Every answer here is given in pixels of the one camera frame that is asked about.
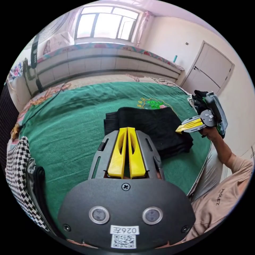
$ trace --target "black and white checkered bag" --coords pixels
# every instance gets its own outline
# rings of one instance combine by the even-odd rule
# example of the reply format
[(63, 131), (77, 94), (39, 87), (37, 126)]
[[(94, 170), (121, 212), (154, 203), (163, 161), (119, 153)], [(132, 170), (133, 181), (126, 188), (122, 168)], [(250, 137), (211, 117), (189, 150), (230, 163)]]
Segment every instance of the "black and white checkered bag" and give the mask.
[(28, 139), (23, 136), (18, 144), (7, 153), (6, 180), (14, 197), (27, 216), (39, 227), (49, 231), (27, 191), (26, 167), (30, 158)]

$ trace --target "screw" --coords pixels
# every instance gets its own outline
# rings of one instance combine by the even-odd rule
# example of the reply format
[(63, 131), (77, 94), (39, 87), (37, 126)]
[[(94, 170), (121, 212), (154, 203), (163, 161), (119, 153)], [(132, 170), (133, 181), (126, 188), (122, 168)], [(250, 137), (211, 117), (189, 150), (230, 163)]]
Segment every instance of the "screw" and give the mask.
[(64, 224), (64, 225), (63, 225), (63, 228), (64, 228), (64, 230), (65, 230), (65, 231), (68, 231), (68, 232), (70, 232), (70, 231), (71, 231), (70, 226), (69, 226), (69, 225), (67, 225), (67, 224)]
[(124, 191), (128, 191), (130, 190), (130, 185), (128, 183), (124, 183), (122, 184), (121, 188), (124, 190)]
[(189, 226), (184, 226), (182, 229), (181, 229), (181, 232), (182, 233), (186, 233), (186, 232), (188, 232), (189, 231)]

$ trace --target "window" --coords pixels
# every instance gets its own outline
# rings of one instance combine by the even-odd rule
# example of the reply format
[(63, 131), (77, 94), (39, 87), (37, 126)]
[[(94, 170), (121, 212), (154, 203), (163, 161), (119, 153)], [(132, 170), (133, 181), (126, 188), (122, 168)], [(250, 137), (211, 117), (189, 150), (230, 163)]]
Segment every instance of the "window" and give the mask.
[(78, 17), (75, 39), (92, 37), (131, 40), (137, 17), (137, 12), (119, 7), (84, 7)]

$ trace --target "door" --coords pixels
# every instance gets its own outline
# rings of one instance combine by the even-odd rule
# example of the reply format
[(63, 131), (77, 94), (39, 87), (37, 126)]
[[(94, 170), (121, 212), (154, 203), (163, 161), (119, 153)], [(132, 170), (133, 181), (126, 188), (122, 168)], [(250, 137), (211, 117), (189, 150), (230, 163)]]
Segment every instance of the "door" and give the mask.
[(194, 90), (217, 94), (229, 78), (232, 68), (233, 64), (224, 55), (204, 43), (182, 88), (191, 94), (194, 94)]

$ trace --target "ceiling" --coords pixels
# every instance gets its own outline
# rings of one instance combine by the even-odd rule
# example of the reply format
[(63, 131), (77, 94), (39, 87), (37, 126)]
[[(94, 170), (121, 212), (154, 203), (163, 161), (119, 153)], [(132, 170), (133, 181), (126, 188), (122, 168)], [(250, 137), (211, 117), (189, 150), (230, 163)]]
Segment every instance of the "ceiling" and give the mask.
[(198, 25), (201, 25), (215, 34), (217, 34), (219, 37), (224, 39), (224, 37), (211, 25), (209, 25), (207, 22), (196, 16), (195, 14), (186, 11), (185, 9), (182, 9), (176, 5), (172, 5), (170, 3), (158, 1), (158, 0), (99, 0), (96, 1), (97, 3), (118, 3), (126, 6), (132, 6), (134, 8), (138, 8), (143, 11), (150, 11), (155, 16), (165, 16), (165, 17), (174, 17), (174, 18), (180, 18), (185, 19), (187, 21), (194, 22)]

